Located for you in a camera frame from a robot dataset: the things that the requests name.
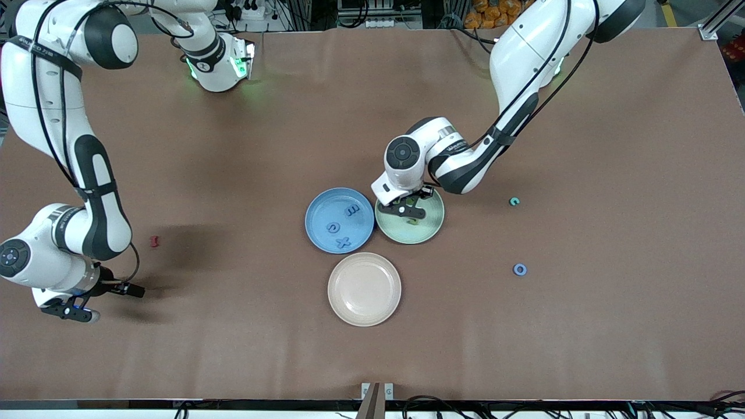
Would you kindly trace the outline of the blue plate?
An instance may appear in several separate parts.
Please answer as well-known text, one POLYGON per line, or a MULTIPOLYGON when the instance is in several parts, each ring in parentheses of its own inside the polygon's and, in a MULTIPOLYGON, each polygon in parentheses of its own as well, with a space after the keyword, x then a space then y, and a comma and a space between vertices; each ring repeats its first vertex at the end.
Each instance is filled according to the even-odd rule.
POLYGON ((356 189, 337 187, 327 189, 309 204, 305 215, 305 229, 314 246, 328 254, 348 254, 367 243, 375 226, 375 215, 367 197, 356 189), (361 208, 346 217, 344 210, 352 204, 361 208), (327 232, 327 224, 337 222, 340 230, 336 234, 327 232), (338 249, 337 238, 349 237, 352 245, 338 249))

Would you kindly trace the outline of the aluminium frame post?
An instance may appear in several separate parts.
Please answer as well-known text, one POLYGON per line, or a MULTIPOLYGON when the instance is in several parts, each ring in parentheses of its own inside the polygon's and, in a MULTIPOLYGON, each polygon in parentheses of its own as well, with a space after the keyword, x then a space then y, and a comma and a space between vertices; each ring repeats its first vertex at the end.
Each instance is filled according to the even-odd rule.
POLYGON ((745 12, 740 15, 743 8, 745 8, 745 0, 723 0, 715 11, 697 25, 701 39, 715 40, 718 38, 716 32, 727 22, 745 29, 745 12))

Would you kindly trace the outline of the pile of orange objects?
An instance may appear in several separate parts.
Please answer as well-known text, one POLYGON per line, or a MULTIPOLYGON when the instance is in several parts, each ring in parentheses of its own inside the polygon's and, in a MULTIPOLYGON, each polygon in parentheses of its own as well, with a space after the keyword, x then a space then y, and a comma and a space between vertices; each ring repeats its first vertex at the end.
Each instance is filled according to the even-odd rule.
POLYGON ((468 30, 495 29, 513 24, 535 0, 472 0, 471 10, 463 18, 468 30))

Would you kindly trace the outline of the mint green plate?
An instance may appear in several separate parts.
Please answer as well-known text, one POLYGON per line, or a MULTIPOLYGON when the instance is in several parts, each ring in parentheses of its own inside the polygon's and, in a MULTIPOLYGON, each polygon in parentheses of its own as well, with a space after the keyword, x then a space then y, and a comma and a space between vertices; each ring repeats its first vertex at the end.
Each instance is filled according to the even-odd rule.
POLYGON ((384 235, 400 244, 420 244, 426 242, 437 234, 444 223, 444 201, 442 201, 440 194, 435 189, 434 196, 426 200, 418 200, 417 207, 423 208, 426 211, 426 217, 420 220, 417 226, 409 225, 407 223, 408 218, 384 215, 378 212, 377 209, 375 209, 376 223, 384 235))

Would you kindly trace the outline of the beige plate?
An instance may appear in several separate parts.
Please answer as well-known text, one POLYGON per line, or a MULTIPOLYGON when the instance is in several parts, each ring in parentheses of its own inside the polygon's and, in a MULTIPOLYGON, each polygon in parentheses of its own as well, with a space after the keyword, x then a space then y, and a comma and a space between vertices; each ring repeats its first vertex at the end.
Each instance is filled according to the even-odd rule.
POLYGON ((341 260, 328 278, 328 302, 341 321, 356 327, 383 324, 402 298, 396 267, 379 254, 359 252, 341 260))

